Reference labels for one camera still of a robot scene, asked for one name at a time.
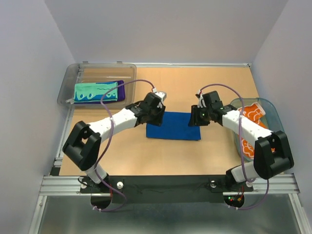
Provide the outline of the blue towel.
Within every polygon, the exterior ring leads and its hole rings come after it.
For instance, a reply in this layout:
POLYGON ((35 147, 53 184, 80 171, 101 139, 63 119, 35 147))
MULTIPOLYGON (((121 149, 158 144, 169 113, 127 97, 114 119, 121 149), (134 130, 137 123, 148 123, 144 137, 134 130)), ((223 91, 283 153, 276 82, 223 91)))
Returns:
POLYGON ((201 140, 200 128, 188 126, 190 113, 165 112, 161 126, 146 125, 146 137, 168 140, 201 140))

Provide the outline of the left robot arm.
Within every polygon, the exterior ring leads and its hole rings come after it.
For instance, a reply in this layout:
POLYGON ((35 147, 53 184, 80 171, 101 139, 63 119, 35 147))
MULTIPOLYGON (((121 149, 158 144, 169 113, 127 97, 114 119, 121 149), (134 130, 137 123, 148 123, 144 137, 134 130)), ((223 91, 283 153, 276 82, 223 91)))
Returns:
POLYGON ((71 130, 62 151, 91 180, 97 192, 108 188, 107 173, 98 165, 100 145, 105 140, 110 144, 112 136, 141 124, 160 126, 165 112, 167 94, 149 92, 144 100, 132 103, 116 114, 91 123, 77 122, 71 130))

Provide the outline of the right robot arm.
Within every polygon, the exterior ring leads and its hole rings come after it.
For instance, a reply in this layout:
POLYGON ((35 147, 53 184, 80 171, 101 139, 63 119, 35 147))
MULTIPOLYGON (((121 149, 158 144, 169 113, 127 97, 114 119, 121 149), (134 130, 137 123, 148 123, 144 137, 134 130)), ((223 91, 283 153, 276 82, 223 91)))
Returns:
POLYGON ((252 162, 242 162, 226 171, 224 184, 227 189, 236 190, 242 182, 257 178, 268 180, 294 166, 288 137, 283 131, 273 132, 248 119, 243 114, 245 105, 241 109, 224 105, 217 91, 205 94, 199 91, 196 97, 198 104, 191 106, 190 127, 208 126, 213 121, 253 147, 252 162))

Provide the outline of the purple towel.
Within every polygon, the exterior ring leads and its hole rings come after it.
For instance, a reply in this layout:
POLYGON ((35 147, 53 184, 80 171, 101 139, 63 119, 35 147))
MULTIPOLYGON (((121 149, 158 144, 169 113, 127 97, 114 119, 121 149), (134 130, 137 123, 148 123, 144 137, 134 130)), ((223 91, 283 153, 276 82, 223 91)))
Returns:
MULTIPOLYGON (((118 86, 124 83, 124 81, 122 81, 122 80, 117 80, 116 82, 118 83, 118 86)), ((124 86, 120 86, 120 87, 118 87, 118 88, 116 88, 116 89, 118 90, 118 100, 117 100, 117 101, 103 101, 104 104, 106 104, 106 103, 112 103, 112 102, 120 102, 120 101, 125 100, 126 94, 125 94, 125 88, 124 88, 124 86)), ((88 102, 88 103, 90 103, 90 104, 100 104, 100 102, 88 102)))

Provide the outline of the orange white patterned towel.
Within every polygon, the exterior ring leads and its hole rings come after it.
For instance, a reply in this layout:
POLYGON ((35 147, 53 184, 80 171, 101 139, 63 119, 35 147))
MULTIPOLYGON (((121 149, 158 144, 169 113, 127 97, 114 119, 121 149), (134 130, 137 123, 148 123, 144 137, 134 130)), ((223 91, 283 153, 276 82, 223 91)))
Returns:
MULTIPOLYGON (((251 105, 245 106, 243 115, 257 125, 266 128, 267 126, 261 121, 266 112, 258 102, 254 102, 251 105)), ((246 161, 252 161, 254 159, 254 148, 244 138, 241 138, 242 150, 246 161)))

